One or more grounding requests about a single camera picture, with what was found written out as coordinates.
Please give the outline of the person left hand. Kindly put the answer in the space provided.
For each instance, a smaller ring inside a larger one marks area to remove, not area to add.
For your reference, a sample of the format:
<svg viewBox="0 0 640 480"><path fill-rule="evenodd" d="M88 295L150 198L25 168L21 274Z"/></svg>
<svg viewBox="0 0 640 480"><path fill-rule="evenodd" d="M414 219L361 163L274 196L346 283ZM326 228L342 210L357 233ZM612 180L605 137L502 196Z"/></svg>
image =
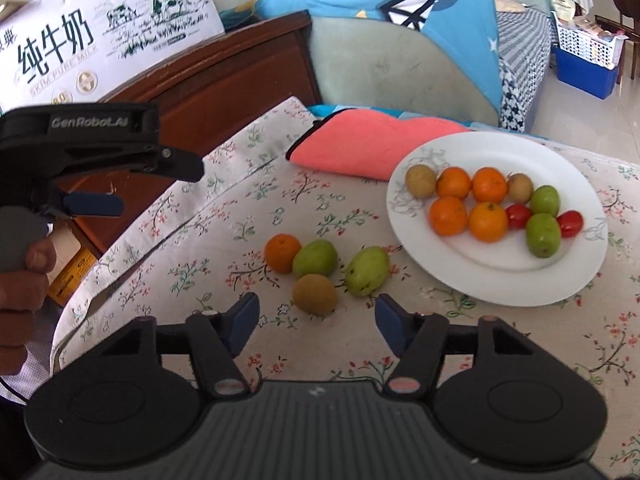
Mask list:
<svg viewBox="0 0 640 480"><path fill-rule="evenodd" d="M48 274L56 263L50 238L31 244L24 268L1 274L1 374L16 375L27 359L26 344L35 330L35 312L46 299Z"/></svg>

